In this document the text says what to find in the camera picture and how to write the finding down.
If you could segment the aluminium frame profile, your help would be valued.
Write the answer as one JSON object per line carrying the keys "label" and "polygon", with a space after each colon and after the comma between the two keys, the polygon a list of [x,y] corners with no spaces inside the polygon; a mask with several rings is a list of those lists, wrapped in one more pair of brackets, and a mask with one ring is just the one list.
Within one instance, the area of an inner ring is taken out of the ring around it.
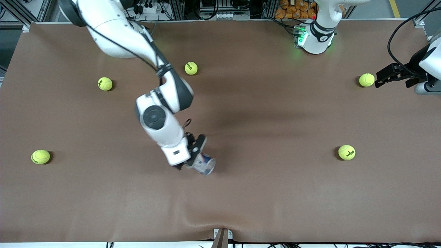
{"label": "aluminium frame profile", "polygon": [[0,27],[21,29],[50,20],[57,0],[0,0]]}
{"label": "aluminium frame profile", "polygon": [[429,10],[412,20],[414,27],[423,28],[428,41],[441,33],[441,0],[429,0],[421,12]]}

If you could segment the white blue tennis ball can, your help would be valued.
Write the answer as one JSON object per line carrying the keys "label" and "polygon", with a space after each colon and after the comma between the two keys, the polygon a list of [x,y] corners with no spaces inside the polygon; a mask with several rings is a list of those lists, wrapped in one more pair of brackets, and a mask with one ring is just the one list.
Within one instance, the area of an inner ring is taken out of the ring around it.
{"label": "white blue tennis ball can", "polygon": [[195,159],[186,166],[194,171],[197,171],[201,175],[208,176],[212,173],[216,165],[216,159],[212,158],[208,154],[200,153]]}

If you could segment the grey electronics box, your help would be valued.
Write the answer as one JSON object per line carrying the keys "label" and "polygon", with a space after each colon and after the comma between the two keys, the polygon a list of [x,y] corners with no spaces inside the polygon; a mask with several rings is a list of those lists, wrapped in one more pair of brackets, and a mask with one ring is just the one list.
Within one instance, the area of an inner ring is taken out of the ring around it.
{"label": "grey electronics box", "polygon": [[194,13],[203,20],[248,20],[251,0],[195,0]]}

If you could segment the grey metal clamp bracket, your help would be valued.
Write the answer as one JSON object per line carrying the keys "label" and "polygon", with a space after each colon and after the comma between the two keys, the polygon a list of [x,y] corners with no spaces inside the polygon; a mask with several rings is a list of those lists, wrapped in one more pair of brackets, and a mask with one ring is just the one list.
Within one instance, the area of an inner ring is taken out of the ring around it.
{"label": "grey metal clamp bracket", "polygon": [[214,229],[214,241],[211,248],[229,248],[231,240],[233,240],[233,232],[230,229]]}

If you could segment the white power strip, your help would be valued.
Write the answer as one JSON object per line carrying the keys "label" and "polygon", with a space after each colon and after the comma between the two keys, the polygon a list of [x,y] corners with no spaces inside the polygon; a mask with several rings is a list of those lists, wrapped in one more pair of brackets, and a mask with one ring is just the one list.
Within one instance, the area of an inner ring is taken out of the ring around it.
{"label": "white power strip", "polygon": [[134,7],[134,12],[135,14],[157,14],[158,8],[157,2],[139,3]]}

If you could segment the aluminium frame post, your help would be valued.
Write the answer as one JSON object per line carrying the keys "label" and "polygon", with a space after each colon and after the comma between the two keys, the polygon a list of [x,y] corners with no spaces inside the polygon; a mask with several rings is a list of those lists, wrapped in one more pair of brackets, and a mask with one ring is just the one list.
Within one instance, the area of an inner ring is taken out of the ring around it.
{"label": "aluminium frame post", "polygon": [[168,0],[171,6],[173,20],[184,20],[185,0]]}
{"label": "aluminium frame post", "polygon": [[276,10],[279,8],[279,0],[263,0],[263,11],[261,18],[274,18]]}

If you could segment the brown table cover sheet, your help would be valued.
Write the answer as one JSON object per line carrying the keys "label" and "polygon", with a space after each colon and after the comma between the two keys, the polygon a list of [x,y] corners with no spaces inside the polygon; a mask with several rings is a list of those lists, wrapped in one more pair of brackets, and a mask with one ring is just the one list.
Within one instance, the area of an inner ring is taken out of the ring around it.
{"label": "brown table cover sheet", "polygon": [[[176,117],[207,135],[209,176],[170,167],[137,121],[136,99],[158,86],[150,67],[105,55],[86,28],[33,24],[0,87],[0,241],[227,228],[242,242],[441,242],[441,97],[357,84],[391,63],[399,23],[344,20],[320,55],[271,21],[159,23],[156,45],[194,90]],[[40,149],[46,164],[31,161]]]}

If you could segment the orange packets heap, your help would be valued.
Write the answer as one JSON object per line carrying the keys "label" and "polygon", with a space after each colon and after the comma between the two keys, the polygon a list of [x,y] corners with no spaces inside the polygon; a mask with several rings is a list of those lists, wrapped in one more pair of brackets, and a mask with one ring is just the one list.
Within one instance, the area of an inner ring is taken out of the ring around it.
{"label": "orange packets heap", "polygon": [[315,19],[318,5],[313,0],[278,0],[275,19]]}

